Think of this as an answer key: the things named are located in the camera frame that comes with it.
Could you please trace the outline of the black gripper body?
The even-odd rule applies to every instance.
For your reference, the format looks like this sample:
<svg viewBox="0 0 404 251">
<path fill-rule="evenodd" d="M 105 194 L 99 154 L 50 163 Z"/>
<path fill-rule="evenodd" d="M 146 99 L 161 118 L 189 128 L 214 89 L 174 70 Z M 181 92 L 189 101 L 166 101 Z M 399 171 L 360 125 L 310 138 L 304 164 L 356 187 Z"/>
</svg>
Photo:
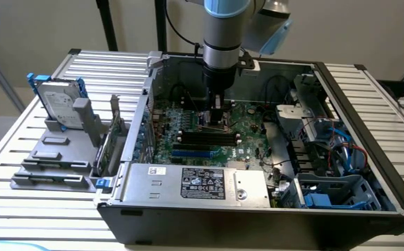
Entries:
<svg viewBox="0 0 404 251">
<path fill-rule="evenodd" d="M 219 123 L 223 118 L 226 90 L 234 85 L 236 65 L 227 69 L 203 65 L 203 83 L 209 89 L 209 122 Z"/>
</svg>

